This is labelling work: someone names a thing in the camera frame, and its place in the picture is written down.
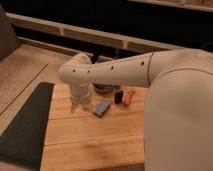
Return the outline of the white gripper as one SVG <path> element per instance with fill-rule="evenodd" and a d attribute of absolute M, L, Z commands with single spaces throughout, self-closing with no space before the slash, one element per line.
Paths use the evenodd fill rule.
<path fill-rule="evenodd" d="M 92 105 L 91 91 L 88 87 L 71 87 L 70 100 L 72 110 L 78 107 L 89 110 Z"/>

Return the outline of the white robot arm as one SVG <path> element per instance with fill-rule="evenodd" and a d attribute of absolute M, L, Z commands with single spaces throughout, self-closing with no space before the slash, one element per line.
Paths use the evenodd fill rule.
<path fill-rule="evenodd" d="M 213 171 L 213 53 L 176 49 L 93 64 L 79 53 L 59 69 L 74 105 L 89 85 L 146 87 L 146 171 Z"/>

